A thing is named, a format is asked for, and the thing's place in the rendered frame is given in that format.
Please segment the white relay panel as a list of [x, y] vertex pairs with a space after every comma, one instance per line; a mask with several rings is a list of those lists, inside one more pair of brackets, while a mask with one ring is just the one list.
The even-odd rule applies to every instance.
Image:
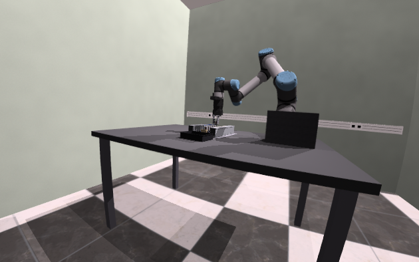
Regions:
[[210, 130], [203, 130], [204, 125], [210, 124], [195, 124], [195, 125], [188, 125], [188, 131], [197, 131], [197, 132], [206, 132], [213, 134], [213, 138], [224, 138], [227, 136], [232, 136], [234, 134], [234, 126], [218, 126], [212, 127]]

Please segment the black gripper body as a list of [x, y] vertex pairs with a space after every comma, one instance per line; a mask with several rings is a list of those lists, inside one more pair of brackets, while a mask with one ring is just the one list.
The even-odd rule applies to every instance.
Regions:
[[210, 97], [213, 100], [213, 115], [223, 115], [223, 92], [215, 92]]

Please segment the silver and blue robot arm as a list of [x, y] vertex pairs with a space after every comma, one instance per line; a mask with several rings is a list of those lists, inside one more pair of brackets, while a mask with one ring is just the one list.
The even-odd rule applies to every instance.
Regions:
[[[225, 80], [215, 78], [214, 92], [227, 90], [234, 106], [241, 104], [241, 99], [257, 88], [262, 82], [266, 82], [271, 76], [275, 88], [277, 89], [277, 109], [276, 111], [295, 112], [297, 102], [297, 77], [293, 72], [284, 71], [273, 53], [272, 48], [259, 51], [259, 62], [261, 71], [243, 87], [240, 87], [238, 80]], [[267, 67], [267, 68], [265, 68]], [[268, 71], [269, 72], [268, 72]]]

